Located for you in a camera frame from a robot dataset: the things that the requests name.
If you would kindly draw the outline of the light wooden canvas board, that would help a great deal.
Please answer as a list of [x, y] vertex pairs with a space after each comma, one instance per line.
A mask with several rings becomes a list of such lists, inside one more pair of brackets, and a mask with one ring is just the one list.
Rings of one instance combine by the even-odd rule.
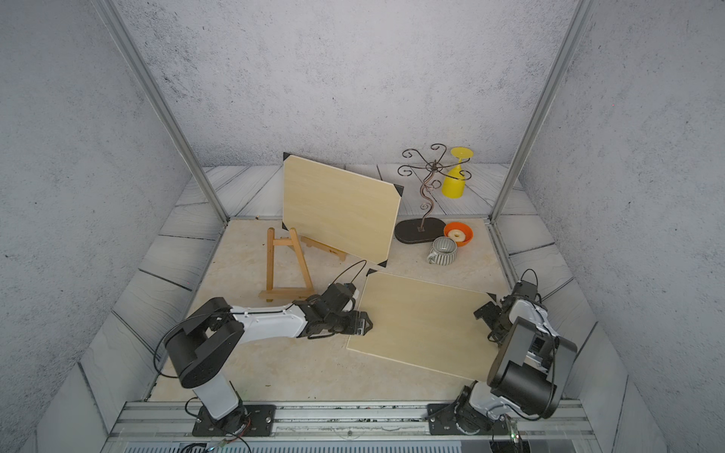
[[300, 156], [283, 158], [282, 222], [328, 247], [385, 266], [404, 188]]
[[351, 351], [470, 381], [486, 379], [498, 355], [491, 332], [474, 311], [489, 294], [373, 273], [366, 278], [360, 308], [373, 328], [353, 336]]

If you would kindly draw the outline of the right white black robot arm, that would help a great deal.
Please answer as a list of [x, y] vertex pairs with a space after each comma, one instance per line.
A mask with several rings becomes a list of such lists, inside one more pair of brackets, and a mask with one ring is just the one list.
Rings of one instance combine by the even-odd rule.
[[456, 430], [489, 432], [508, 413], [536, 421], [554, 415], [578, 347], [551, 326], [538, 286], [521, 279], [512, 292], [475, 311], [498, 346], [485, 383], [464, 387], [452, 406]]

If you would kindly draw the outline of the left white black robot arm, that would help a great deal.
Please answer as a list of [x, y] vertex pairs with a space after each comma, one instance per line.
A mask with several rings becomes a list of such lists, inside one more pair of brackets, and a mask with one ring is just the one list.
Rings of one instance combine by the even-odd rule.
[[201, 402], [193, 435], [268, 434], [269, 417], [247, 409], [225, 377], [228, 358], [239, 345], [268, 339], [365, 336], [373, 323], [368, 313], [356, 309], [358, 297], [352, 283], [332, 283], [323, 294], [267, 309], [232, 306], [214, 297], [170, 328], [159, 345], [172, 362], [173, 377]]

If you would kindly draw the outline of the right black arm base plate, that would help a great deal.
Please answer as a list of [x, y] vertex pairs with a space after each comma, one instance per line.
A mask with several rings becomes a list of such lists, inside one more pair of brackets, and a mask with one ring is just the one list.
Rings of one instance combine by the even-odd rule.
[[509, 430], [503, 421], [494, 422], [475, 410], [459, 409], [455, 403], [431, 403], [424, 420], [432, 436], [506, 436]]

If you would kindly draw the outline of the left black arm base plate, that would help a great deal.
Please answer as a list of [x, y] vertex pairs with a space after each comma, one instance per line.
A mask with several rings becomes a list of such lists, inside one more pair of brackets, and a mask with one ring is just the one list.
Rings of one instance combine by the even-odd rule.
[[243, 405], [222, 419], [214, 419], [202, 406], [192, 430], [194, 437], [269, 437], [277, 406], [273, 404]]

